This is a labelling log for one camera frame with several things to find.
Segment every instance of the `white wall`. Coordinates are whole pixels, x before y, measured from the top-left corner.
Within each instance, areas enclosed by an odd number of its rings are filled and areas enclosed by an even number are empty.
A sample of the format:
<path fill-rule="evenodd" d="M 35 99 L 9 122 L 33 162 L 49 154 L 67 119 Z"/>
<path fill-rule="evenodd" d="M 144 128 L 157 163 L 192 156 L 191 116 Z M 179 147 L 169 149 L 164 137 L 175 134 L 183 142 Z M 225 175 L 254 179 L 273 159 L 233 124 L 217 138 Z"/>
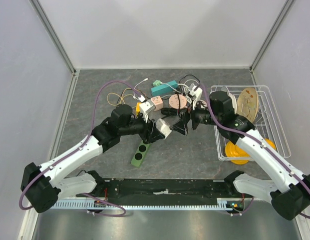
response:
<path fill-rule="evenodd" d="M 70 80 L 29 1 L 0 1 L 0 240 L 17 239 L 24 167 L 47 161 Z"/>
<path fill-rule="evenodd" d="M 310 173 L 310 0 L 293 4 L 255 70 L 268 85 L 291 149 L 289 161 Z"/>
<path fill-rule="evenodd" d="M 77 68 L 249 66 L 285 0 L 40 0 Z"/>

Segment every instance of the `gray tabletop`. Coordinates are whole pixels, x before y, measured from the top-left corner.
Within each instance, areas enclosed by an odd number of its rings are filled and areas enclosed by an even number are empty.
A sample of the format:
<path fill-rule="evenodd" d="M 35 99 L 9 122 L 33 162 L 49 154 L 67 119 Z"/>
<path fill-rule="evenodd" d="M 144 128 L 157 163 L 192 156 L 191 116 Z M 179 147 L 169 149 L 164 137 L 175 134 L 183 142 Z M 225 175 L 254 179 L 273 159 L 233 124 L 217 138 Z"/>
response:
<path fill-rule="evenodd" d="M 247 69 L 81 70 L 64 127 L 59 154 L 80 142 L 89 132 L 94 99 L 102 84 L 110 80 L 123 80 L 134 86 L 144 78 L 149 78 L 137 88 L 150 96 L 154 80 L 178 81 L 187 74 L 194 74 L 199 78 L 205 84 L 208 93 L 212 85 L 253 84 Z M 109 117 L 114 109 L 114 106 L 107 103 L 107 94 L 114 92 L 120 95 L 125 88 L 123 84 L 114 83 L 104 89 L 99 98 L 95 125 L 99 125 L 102 120 Z M 113 103 L 117 99 L 118 97 L 113 95 L 109 97 Z M 126 97 L 125 102 L 131 106 L 136 105 L 132 97 Z M 187 136 L 173 132 L 167 139 L 152 143 L 141 167 L 136 168 L 130 161 L 140 141 L 138 135 L 123 136 L 119 144 L 87 161 L 70 176 L 74 176 L 80 170 L 96 170 L 104 178 L 223 179 L 238 169 L 253 177 L 268 179 L 267 174 L 255 162 L 235 165 L 228 161 L 219 161 L 212 126 L 200 125 L 196 131 L 190 130 Z"/>

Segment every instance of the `wire basket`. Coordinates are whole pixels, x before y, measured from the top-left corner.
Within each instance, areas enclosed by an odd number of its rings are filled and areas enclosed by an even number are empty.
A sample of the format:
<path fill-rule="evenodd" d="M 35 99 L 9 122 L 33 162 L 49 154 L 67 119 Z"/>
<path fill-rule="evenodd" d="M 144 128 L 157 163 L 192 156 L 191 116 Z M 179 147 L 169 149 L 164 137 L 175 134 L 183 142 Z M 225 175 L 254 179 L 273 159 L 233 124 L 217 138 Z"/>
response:
<path fill-rule="evenodd" d="M 220 91 L 223 86 L 212 86 L 210 92 Z M 282 125 L 280 123 L 277 110 L 274 105 L 274 101 L 271 97 L 269 88 L 264 85 L 257 86 L 226 86 L 229 89 L 229 92 L 233 94 L 236 99 L 238 99 L 240 93 L 245 88 L 255 88 L 258 101 L 259 101 L 259 110 L 257 117 L 255 118 L 253 124 L 256 126 L 256 129 L 259 131 L 262 137 L 271 140 L 276 145 L 277 152 L 283 157 L 290 157 L 290 149 L 287 143 L 285 133 L 283 131 Z M 229 160 L 250 160 L 253 161 L 251 157 L 227 157 L 225 154 L 225 147 L 229 140 L 222 137 L 218 132 L 217 127 L 215 126 L 215 135 L 216 135 L 216 144 L 218 151 L 218 158 L 221 161 Z"/>

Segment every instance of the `green block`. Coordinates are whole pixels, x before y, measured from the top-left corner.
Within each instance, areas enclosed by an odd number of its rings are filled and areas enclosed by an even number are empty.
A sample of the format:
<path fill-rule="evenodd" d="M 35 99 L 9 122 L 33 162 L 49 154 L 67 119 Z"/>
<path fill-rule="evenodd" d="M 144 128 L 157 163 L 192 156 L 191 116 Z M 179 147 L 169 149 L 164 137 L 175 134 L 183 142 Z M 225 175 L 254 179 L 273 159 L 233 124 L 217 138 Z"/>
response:
<path fill-rule="evenodd" d="M 144 144 L 143 141 L 141 141 L 141 143 L 139 144 L 137 151 L 133 157 L 133 159 L 131 159 L 131 165 L 135 166 L 135 167 L 140 167 L 141 163 L 143 162 L 146 153 L 149 149 L 150 144 Z"/>
<path fill-rule="evenodd" d="M 153 82 L 153 86 L 156 87 L 156 86 L 159 86 L 160 85 L 160 80 L 155 80 Z"/>

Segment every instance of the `reflective floor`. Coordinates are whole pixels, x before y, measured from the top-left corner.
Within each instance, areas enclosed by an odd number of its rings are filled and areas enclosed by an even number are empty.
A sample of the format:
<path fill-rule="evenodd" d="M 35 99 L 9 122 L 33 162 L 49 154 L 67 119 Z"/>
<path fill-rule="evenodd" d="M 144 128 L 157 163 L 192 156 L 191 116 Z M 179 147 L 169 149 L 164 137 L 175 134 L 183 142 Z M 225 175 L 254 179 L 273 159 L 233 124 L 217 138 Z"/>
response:
<path fill-rule="evenodd" d="M 296 222 L 255 201 L 243 216 L 215 211 L 134 210 L 103 217 L 84 210 L 39 215 L 33 240 L 301 240 Z"/>

